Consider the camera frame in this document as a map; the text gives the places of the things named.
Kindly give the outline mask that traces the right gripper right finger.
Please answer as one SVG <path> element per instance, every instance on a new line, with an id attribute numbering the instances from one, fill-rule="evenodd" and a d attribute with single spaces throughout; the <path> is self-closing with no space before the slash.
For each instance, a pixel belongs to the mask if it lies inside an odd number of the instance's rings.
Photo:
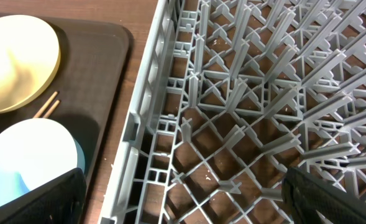
<path id="1" fill-rule="evenodd" d="M 366 223 L 366 203 L 297 168 L 282 183 L 282 198 L 295 223 Z"/>

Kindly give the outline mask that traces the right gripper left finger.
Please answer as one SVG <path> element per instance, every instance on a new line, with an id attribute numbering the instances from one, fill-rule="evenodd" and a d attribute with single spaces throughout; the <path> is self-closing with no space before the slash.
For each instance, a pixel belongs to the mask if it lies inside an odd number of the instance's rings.
<path id="1" fill-rule="evenodd" d="M 0 206 L 0 224 L 77 224 L 80 222 L 85 200 L 85 175 L 80 168 L 74 168 Z"/>

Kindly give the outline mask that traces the light blue bowl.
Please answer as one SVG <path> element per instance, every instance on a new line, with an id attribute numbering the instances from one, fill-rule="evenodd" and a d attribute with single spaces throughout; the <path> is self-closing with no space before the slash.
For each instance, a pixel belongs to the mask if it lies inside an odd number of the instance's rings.
<path id="1" fill-rule="evenodd" d="M 78 141 L 45 118 L 16 123 L 0 134 L 0 207 L 74 168 L 85 169 Z"/>

